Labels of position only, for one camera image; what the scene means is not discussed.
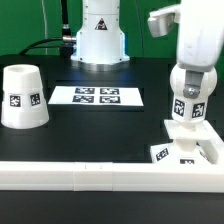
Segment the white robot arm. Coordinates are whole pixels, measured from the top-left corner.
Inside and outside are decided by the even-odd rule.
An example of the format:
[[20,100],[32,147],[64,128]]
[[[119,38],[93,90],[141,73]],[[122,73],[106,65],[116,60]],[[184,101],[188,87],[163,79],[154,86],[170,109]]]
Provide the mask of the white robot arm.
[[[83,25],[71,60],[89,70],[108,71],[127,62],[125,36],[119,27],[120,0],[83,0]],[[177,66],[186,71],[183,95],[196,99],[204,73],[210,72],[224,46],[224,0],[181,0],[152,11],[151,35],[168,34],[179,25]]]

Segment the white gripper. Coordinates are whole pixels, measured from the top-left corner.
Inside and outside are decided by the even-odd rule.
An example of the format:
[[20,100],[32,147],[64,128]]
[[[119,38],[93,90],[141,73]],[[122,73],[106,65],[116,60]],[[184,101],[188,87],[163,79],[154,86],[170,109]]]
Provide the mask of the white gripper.
[[203,72],[215,66],[224,45],[224,0],[181,0],[180,12],[177,63],[187,70],[183,95],[197,98]]

